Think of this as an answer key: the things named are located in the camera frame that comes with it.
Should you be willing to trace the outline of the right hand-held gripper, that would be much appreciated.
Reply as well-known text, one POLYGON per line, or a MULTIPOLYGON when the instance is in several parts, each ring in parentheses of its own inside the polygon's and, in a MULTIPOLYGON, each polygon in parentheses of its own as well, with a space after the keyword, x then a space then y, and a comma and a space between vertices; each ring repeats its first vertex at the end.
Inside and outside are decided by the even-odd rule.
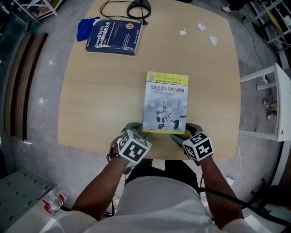
POLYGON ((196 162, 212 157, 214 147, 208 134, 199 125, 192 123, 186 123, 186 130, 192 135, 187 140, 176 134, 171 135, 172 140, 186 152, 186 155, 196 162))

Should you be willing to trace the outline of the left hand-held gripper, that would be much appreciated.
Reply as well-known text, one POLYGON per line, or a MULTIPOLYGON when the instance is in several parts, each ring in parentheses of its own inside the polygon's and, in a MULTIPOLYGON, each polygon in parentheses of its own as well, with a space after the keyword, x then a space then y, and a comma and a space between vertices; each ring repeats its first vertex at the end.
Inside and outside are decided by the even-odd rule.
POLYGON ((136 130, 140 128, 141 123, 138 122, 126 124, 124 130, 111 143, 110 160, 117 158, 125 164, 141 162, 150 151, 152 144, 147 141, 151 138, 150 133, 147 133, 145 138, 139 136, 136 130))

